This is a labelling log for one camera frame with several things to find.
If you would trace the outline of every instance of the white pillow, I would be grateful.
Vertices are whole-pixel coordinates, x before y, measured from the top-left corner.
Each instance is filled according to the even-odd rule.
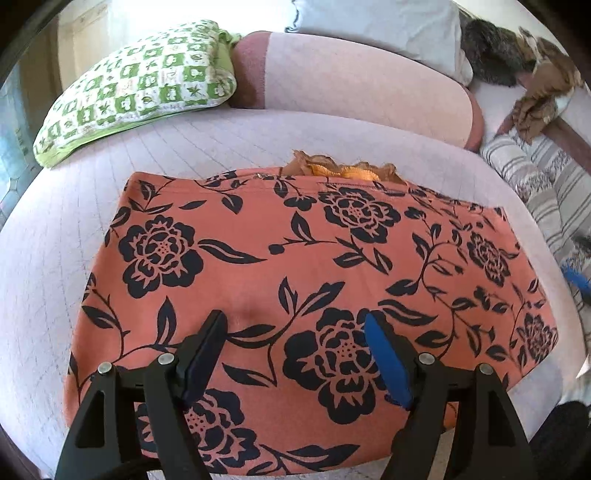
[[[468,85],[472,67],[460,48],[457,5],[450,0],[293,0],[291,33],[341,38],[417,60]]]

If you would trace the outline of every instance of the pillowcase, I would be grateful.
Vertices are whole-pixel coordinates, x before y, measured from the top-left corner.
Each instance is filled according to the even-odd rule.
[[[229,52],[235,41],[204,20],[112,53],[56,100],[35,140],[35,158],[52,167],[98,138],[220,105],[236,90]]]
[[[450,0],[293,0],[289,33],[341,38],[417,60],[468,85],[472,67],[460,48],[457,5]]]

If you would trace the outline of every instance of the green patterned pillow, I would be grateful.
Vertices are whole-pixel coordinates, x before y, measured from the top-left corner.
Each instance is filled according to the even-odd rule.
[[[52,167],[97,138],[225,102],[236,90],[236,40],[204,20],[112,53],[56,100],[35,140],[37,161]]]

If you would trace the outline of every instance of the metal screw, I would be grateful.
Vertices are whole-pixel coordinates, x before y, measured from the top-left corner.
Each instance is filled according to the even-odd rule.
[[[418,356],[418,361],[423,365],[432,365],[435,363],[435,357],[430,353],[421,353],[421,355]]]
[[[111,362],[102,362],[99,365],[99,368],[97,368],[97,371],[101,375],[106,375],[107,373],[109,373],[111,371],[112,368],[113,368],[113,364]]]
[[[489,364],[480,364],[478,366],[478,370],[480,370],[485,375],[492,375],[494,370]]]
[[[160,365],[168,365],[174,362],[174,355],[171,353],[163,353],[158,357],[158,363]]]

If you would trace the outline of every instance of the sofa cushion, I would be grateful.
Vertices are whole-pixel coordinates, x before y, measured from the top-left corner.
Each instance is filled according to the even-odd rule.
[[[236,108],[280,109],[365,120],[467,150],[484,122],[452,79],[403,56],[336,38],[254,32],[232,52]]]

